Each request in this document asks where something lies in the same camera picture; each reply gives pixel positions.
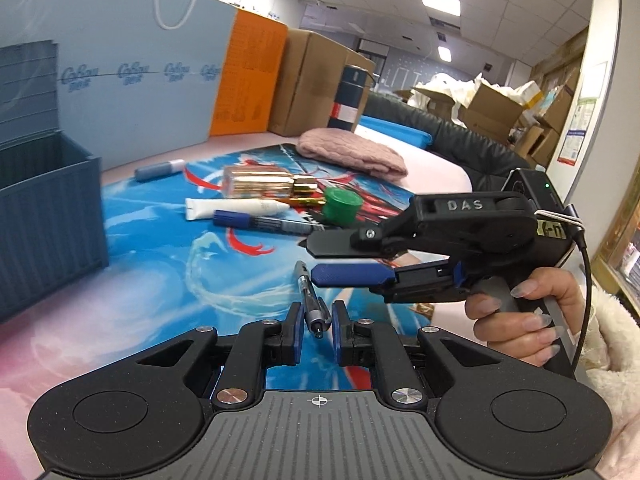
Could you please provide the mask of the person's right hand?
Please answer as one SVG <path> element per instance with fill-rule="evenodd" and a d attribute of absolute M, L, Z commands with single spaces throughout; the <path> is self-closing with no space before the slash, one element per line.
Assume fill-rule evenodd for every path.
<path fill-rule="evenodd" d="M 536 269 L 529 278 L 511 290 L 514 299 L 553 297 L 558 303 L 568 330 L 573 336 L 582 331 L 585 298 L 578 281 L 567 270 Z M 530 365 L 542 367 L 560 351 L 556 341 L 562 330 L 551 326 L 548 315 L 535 312 L 500 312 L 501 301 L 484 292 L 465 300 L 465 315 L 474 322 L 477 339 L 489 348 Z"/>

